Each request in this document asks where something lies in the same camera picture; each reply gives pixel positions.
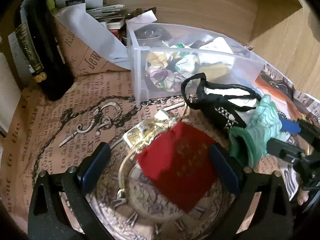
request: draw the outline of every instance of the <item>metal screw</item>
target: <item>metal screw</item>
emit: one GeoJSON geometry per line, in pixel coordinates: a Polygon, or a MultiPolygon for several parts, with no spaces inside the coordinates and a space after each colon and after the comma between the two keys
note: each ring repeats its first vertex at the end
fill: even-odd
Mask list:
{"type": "Polygon", "coordinates": [[[252,172],[252,169],[247,166],[247,167],[244,167],[244,168],[243,168],[243,171],[244,171],[245,173],[251,173],[251,172],[252,172]]]}
{"type": "Polygon", "coordinates": [[[76,172],[76,170],[77,170],[76,166],[71,166],[68,168],[68,172],[70,172],[70,173],[74,173],[74,172],[76,172]]]}
{"type": "Polygon", "coordinates": [[[275,176],[276,176],[276,177],[281,177],[281,172],[275,171],[275,176]]]}
{"type": "Polygon", "coordinates": [[[39,176],[40,176],[40,177],[44,177],[46,174],[47,174],[46,171],[40,171],[39,176]]]}

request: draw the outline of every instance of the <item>wine bottle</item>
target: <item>wine bottle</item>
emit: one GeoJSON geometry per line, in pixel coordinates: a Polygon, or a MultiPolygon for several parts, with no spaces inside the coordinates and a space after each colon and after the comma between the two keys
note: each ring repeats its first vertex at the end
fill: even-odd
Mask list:
{"type": "Polygon", "coordinates": [[[14,22],[34,80],[49,100],[60,99],[72,86],[74,77],[59,50],[46,0],[23,0],[14,22]]]}

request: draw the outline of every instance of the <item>red fabric square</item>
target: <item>red fabric square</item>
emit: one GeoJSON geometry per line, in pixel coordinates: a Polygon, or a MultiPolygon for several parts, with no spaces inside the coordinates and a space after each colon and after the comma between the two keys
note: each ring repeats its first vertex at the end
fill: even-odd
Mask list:
{"type": "Polygon", "coordinates": [[[178,122],[136,158],[153,185],[188,213],[217,177],[209,159],[209,147],[213,143],[204,132],[178,122]]]}

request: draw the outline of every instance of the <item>transparent bin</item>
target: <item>transparent bin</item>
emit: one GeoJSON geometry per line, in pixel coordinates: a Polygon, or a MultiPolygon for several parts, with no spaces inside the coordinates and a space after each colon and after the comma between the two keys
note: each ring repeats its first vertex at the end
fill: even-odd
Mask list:
{"type": "MultiPolygon", "coordinates": [[[[127,23],[127,48],[137,104],[152,98],[181,95],[181,82],[203,70],[206,74],[210,71],[207,74],[210,82],[252,87],[266,64],[261,57],[223,34],[183,25],[127,23]],[[225,40],[218,39],[220,45],[214,48],[218,51],[201,47],[218,37],[225,40]]],[[[188,85],[186,92],[195,93],[197,84],[188,85]]]]}

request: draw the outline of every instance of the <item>bottle label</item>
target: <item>bottle label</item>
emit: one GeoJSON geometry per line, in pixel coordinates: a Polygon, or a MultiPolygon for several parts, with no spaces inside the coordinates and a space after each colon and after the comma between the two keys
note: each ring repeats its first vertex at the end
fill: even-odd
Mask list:
{"type": "Polygon", "coordinates": [[[37,83],[46,80],[47,74],[33,44],[27,22],[20,24],[15,30],[18,43],[29,62],[29,70],[37,83]]]}

